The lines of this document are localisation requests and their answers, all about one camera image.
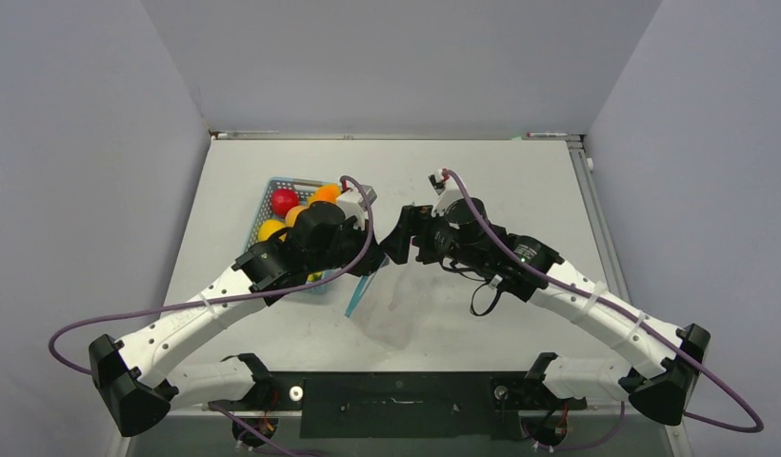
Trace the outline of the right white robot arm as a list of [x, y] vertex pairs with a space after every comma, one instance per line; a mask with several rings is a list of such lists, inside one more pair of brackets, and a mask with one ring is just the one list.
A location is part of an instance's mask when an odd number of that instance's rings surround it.
[[651, 318], [555, 249], [491, 223], [482, 201], [404, 206], [380, 247], [397, 265], [408, 262], [411, 248], [423, 265], [451, 260], [480, 276], [497, 296], [508, 293], [551, 311], [616, 353], [614, 360], [581, 361], [547, 354], [524, 384], [533, 405], [596, 397], [626, 400], [667, 426], [685, 417], [711, 334], [696, 324], [679, 327]]

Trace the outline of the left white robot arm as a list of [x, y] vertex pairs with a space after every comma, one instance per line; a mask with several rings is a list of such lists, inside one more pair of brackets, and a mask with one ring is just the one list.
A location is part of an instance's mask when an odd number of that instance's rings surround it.
[[139, 435], [181, 407], [217, 400], [264, 406], [270, 372], [256, 355], [210, 365], [188, 365], [186, 358], [238, 321], [304, 290], [312, 273], [376, 271], [382, 252], [371, 217], [366, 203], [313, 203], [293, 226], [252, 244], [181, 308], [122, 337], [93, 340], [90, 377], [120, 434]]

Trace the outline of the clear zip top bag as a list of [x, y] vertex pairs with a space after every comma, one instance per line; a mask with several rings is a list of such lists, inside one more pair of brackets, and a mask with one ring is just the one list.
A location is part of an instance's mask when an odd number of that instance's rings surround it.
[[422, 264], [385, 260], [379, 270], [360, 279], [345, 316], [373, 342], [402, 350], [432, 311], [437, 285]]

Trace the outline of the blue plastic basket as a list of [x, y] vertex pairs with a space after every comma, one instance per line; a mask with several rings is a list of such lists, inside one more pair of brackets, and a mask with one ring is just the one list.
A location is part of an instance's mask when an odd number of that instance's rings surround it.
[[276, 191], [282, 189], [292, 190], [298, 196], [299, 203], [306, 205], [308, 200], [319, 188], [328, 184], [329, 182], [302, 178], [270, 178], [264, 187], [259, 203], [255, 206], [255, 213], [250, 223], [250, 229], [245, 239], [242, 252], [247, 251], [251, 245], [257, 242], [258, 229], [264, 222], [268, 219], [284, 220], [282, 216], [275, 213], [272, 209], [271, 199]]

